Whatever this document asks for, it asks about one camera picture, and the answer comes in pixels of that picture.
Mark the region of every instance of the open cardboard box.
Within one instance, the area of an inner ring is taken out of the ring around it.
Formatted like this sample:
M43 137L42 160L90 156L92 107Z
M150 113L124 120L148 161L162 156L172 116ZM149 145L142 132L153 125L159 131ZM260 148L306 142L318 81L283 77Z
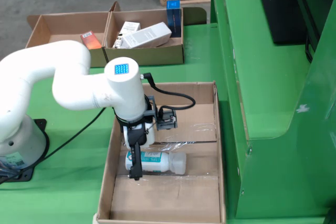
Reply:
M200 7L183 8L182 13L184 25L206 24L206 11ZM30 15L27 21L33 32L26 48L68 39L82 43L80 35L92 30L105 47L109 60L126 56L136 60L139 65L183 63L183 35L181 38L170 38L168 43L157 48L111 48L125 21L140 22L141 28L167 23L165 9L121 12L118 2L115 2L108 12ZM106 65L103 49L91 49L90 53L91 67Z
M185 98L164 95L144 84L158 106L183 105ZM225 223L224 174L218 96L215 83L160 83L160 89L185 93L196 100L188 110L176 111L178 128L155 133L150 149L182 146L187 154L185 175L144 175L129 179L124 168L127 149L114 121L106 160L97 223Z
M167 43L156 48L112 48L125 21L140 23L141 29L160 22L165 22L168 25L167 11L165 9L112 12L103 42L109 60L117 57L129 57L134 59L139 65L183 64L183 8L181 15L181 37L170 38Z
M102 44L109 16L115 10L120 10L118 2L115 2L107 12L30 15L27 21L33 32L26 48L60 40L75 40L82 43L80 35L91 30ZM91 49L90 53L91 66L101 67L100 59L104 59L102 49Z

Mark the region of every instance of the green metal cabinet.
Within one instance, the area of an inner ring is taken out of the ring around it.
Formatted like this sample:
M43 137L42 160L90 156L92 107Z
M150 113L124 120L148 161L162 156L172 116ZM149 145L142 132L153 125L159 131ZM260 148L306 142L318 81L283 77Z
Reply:
M310 65L272 43L261 0L213 0L233 137L228 216L324 216L336 203L336 1Z

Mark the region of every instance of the blue product box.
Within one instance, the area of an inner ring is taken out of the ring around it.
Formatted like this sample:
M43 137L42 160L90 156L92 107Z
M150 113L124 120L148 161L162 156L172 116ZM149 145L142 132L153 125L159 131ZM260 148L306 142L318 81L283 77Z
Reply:
M181 37L181 8L179 0L167 1L168 27L172 31L171 38Z

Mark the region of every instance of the plastic bottle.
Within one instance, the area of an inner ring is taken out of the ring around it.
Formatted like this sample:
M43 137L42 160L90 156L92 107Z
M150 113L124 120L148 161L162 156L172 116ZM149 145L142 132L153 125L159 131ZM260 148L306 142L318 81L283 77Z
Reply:
M165 153L165 152L141 152L142 169L147 172L163 173L167 170L175 174L185 174L187 156L185 153ZM132 154L127 152L125 167L130 170L132 166Z

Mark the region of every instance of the black wire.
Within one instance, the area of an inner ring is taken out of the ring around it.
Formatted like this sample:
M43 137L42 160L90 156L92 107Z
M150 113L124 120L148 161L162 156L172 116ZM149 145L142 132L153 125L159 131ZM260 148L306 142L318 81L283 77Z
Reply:
M181 93L176 93L176 92L169 92L169 91L165 91L165 90L162 90L162 89L159 89L158 87L156 87L155 82L153 80L153 77L152 77L152 75L150 73L144 73L143 77L148 80L148 83L150 84L150 86L152 87L152 89L156 90L157 92L162 93L162 94L175 95L177 97L184 97L184 98L189 99L192 102L192 104L187 105L187 106L183 106L183 107L173 107L173 106L163 105L159 109L159 117L160 118L162 118L163 109L186 110L186 109L190 109L191 107L193 107L196 104L195 99L192 98L192 97L190 97L189 95L181 94Z
M307 60L311 63L313 61L313 56L311 55L311 53L309 51L309 35L308 34L306 36L306 48L305 48L305 52L306 52Z
M98 117L104 112L106 108L103 108L94 119L91 120L91 122L89 122L85 127L83 127L79 132L77 132L75 135L73 135L73 137L71 137L68 141L64 142L61 146L59 146L57 149L55 149L53 152L51 152L49 155L45 156L43 159L41 159L39 162L32 164L24 169L22 169L19 173L17 173L16 175L13 175L11 177L7 177L5 178L3 181L0 182L0 185L2 183L5 183L8 180L11 180L17 176L20 176L21 174L23 174L24 172L28 171L31 168L34 168L35 166L37 166L38 164L42 163L44 160L50 158L51 156L53 156L56 152L58 152L60 149L62 149L64 146L66 146L67 144L69 144L72 140L74 140L80 133L82 133L84 130L86 130L92 123L95 122L95 120L98 119Z
M189 109L189 108L193 107L193 106L196 104L195 99L192 98L192 97L190 97L189 95L181 94L181 93L175 93L175 92L165 91L165 90L162 90L162 89L157 88L156 86L154 86L153 89L156 90L157 92L160 92L160 93L163 93L163 94L175 95L175 96L177 96L177 97L184 97L184 98L189 99L189 100L192 102L192 104L187 105L187 106L183 106L183 107L173 107L173 106L163 105L163 106L161 106L160 109L159 109L159 115L160 115L160 112L162 113L163 109L170 109L170 110L186 110L186 109Z

